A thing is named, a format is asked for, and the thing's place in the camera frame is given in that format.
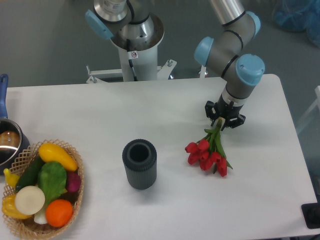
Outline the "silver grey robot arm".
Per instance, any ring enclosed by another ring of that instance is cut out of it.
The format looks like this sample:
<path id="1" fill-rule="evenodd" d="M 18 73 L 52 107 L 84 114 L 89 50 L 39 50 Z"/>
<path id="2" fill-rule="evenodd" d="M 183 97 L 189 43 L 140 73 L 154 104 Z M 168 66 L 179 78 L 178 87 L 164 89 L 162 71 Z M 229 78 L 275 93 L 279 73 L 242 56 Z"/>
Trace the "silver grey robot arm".
<path id="1" fill-rule="evenodd" d="M 211 5 L 224 31 L 219 39 L 203 38 L 194 59 L 226 81 L 218 101 L 205 104 L 206 116 L 213 124 L 222 119 L 222 128 L 236 128 L 245 122 L 241 108 L 265 72 L 260 57 L 241 54 L 259 32 L 261 22 L 238 0 L 213 0 Z M 117 47 L 124 81 L 159 78 L 158 45 L 164 26 L 146 1 L 96 0 L 85 20 L 96 35 Z"/>

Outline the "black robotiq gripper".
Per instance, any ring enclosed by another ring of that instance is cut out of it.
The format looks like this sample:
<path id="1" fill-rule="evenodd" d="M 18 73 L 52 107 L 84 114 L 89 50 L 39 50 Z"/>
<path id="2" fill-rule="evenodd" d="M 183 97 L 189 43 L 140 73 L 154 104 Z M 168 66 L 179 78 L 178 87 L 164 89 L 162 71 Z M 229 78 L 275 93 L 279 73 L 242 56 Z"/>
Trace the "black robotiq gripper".
<path id="1" fill-rule="evenodd" d="M 206 117 L 210 119 L 212 127 L 219 117 L 225 119 L 221 127 L 221 131 L 225 128 L 237 128 L 245 123 L 246 117 L 240 114 L 241 106 L 236 106 L 235 103 L 227 103 L 223 98 L 219 98 L 217 102 L 207 101 L 204 109 Z"/>

